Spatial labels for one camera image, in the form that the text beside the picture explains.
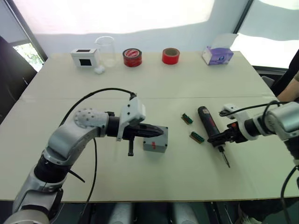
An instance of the red tape roll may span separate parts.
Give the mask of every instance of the red tape roll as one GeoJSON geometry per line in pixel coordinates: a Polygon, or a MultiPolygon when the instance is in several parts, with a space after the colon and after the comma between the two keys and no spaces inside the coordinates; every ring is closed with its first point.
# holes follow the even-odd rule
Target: red tape roll
{"type": "Polygon", "coordinates": [[[136,67],[142,63],[142,52],[135,48],[129,48],[122,53],[123,62],[128,67],[136,67]]]}
{"type": "Polygon", "coordinates": [[[179,50],[175,48],[166,48],[162,53],[162,61],[165,64],[176,64],[178,63],[179,50]]]}

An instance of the black screwdriver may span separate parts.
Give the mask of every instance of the black screwdriver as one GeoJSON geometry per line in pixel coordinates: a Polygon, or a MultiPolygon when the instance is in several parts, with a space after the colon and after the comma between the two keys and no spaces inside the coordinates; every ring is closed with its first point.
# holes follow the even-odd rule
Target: black screwdriver
{"type": "MultiPolygon", "coordinates": [[[[206,132],[207,132],[207,135],[209,136],[209,138],[213,135],[219,134],[220,132],[219,132],[209,110],[205,106],[201,106],[198,108],[197,111],[198,111],[199,117],[201,119],[201,122],[203,123],[203,125],[206,129],[206,132]]],[[[223,146],[225,145],[225,143],[224,142],[214,142],[214,143],[212,143],[212,145],[214,147],[218,148],[219,152],[221,152],[221,154],[222,154],[222,157],[223,157],[225,163],[230,168],[229,162],[224,154],[223,146]]]]}

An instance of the gray box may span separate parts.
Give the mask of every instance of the gray box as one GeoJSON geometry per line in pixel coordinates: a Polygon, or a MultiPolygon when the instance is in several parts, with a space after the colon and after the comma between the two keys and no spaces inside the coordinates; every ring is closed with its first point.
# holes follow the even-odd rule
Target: gray box
{"type": "Polygon", "coordinates": [[[168,127],[157,126],[164,131],[163,135],[143,138],[143,150],[164,153],[168,145],[168,127]]]}

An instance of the gray floor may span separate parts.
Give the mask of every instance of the gray floor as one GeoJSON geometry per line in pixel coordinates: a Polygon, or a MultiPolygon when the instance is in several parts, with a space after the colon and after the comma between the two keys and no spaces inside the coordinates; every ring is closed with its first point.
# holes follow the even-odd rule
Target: gray floor
{"type": "MultiPolygon", "coordinates": [[[[237,219],[236,202],[227,202],[228,212],[233,221],[237,219]]],[[[0,201],[0,223],[3,223],[11,211],[12,202],[0,201]]],[[[83,209],[82,203],[65,203],[61,204],[62,210],[55,220],[54,224],[76,224],[83,209]]],[[[208,224],[209,216],[204,206],[204,203],[191,203],[195,215],[200,224],[208,224]]],[[[98,203],[94,206],[89,206],[86,211],[86,222],[89,214],[91,214],[92,224],[107,223],[109,214],[114,207],[113,203],[98,203]]],[[[293,224],[299,223],[299,202],[295,203],[289,209],[291,220],[293,224]]],[[[167,203],[137,203],[135,213],[138,218],[136,224],[169,224],[167,203]]],[[[284,224],[285,217],[283,212],[269,215],[263,224],[284,224]]]]}

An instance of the robotic arm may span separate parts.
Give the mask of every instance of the robotic arm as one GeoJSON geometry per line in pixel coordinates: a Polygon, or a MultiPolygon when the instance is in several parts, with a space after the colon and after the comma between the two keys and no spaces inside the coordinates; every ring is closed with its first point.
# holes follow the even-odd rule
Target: robotic arm
{"type": "Polygon", "coordinates": [[[236,119],[227,125],[224,132],[211,136],[210,143],[221,145],[226,141],[245,142],[256,140],[259,135],[268,136],[276,134],[287,146],[294,157],[295,165],[299,165],[299,104],[290,102],[283,106],[268,110],[252,118],[246,111],[240,111],[232,104],[224,105],[221,116],[236,119]]]}
{"type": "Polygon", "coordinates": [[[85,108],[73,120],[60,126],[50,137],[38,163],[30,171],[13,204],[13,215],[5,224],[48,224],[58,210],[67,173],[93,138],[111,136],[117,141],[129,140],[128,156],[133,156],[135,136],[155,137],[163,131],[141,124],[145,107],[138,97],[123,106],[120,117],[112,112],[85,108]]]}

